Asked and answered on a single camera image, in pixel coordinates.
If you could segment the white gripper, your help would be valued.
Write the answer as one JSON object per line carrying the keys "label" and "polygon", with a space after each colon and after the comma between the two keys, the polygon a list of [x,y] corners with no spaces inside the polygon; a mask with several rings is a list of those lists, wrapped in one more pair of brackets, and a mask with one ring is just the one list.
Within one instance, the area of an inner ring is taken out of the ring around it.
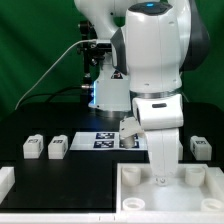
{"label": "white gripper", "polygon": [[179,128],[184,124],[182,96],[134,98],[132,106],[146,138],[155,183],[166,186],[166,177],[175,174],[178,166]]}

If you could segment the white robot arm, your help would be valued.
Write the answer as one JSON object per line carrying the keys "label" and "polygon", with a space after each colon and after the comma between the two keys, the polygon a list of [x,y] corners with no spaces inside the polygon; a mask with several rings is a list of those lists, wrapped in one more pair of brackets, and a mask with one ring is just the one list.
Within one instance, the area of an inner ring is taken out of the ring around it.
{"label": "white robot arm", "polygon": [[195,0],[74,0],[96,32],[100,74],[89,107],[120,115],[126,148],[146,140],[152,175],[164,186],[178,167],[182,112],[181,72],[197,68],[209,35]]}

